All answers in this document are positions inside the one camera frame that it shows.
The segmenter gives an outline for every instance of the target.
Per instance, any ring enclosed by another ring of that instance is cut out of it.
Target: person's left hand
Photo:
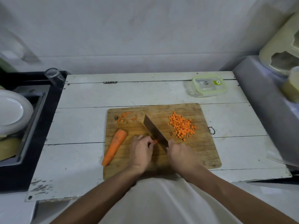
[[[152,159],[154,145],[155,143],[150,136],[139,135],[134,137],[130,147],[129,167],[133,167],[140,174],[143,174]]]

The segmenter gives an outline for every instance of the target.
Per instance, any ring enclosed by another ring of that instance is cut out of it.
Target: transparent plastic lid
[[[218,75],[197,76],[192,79],[192,82],[196,91],[203,95],[224,93],[227,90],[225,82]]]

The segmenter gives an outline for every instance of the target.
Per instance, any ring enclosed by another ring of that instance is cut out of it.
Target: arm
[[[218,200],[242,223],[297,223],[269,204],[215,176],[185,144],[170,140],[167,155],[172,168],[181,177]]]
[[[98,224],[144,173],[151,160],[153,147],[154,143],[149,136],[135,137],[130,148],[128,166],[79,198],[51,224]]]

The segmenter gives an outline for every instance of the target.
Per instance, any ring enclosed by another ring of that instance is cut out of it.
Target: person's right arm
[[[176,144],[171,139],[167,155],[174,171],[214,197],[242,223],[297,223],[269,204],[211,173],[185,144]]]

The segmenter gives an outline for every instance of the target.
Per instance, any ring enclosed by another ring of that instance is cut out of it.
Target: metal ring
[[[214,135],[214,134],[216,133],[216,131],[215,131],[215,129],[214,129],[213,127],[208,127],[208,128],[209,128],[209,130],[210,130],[210,134]]]

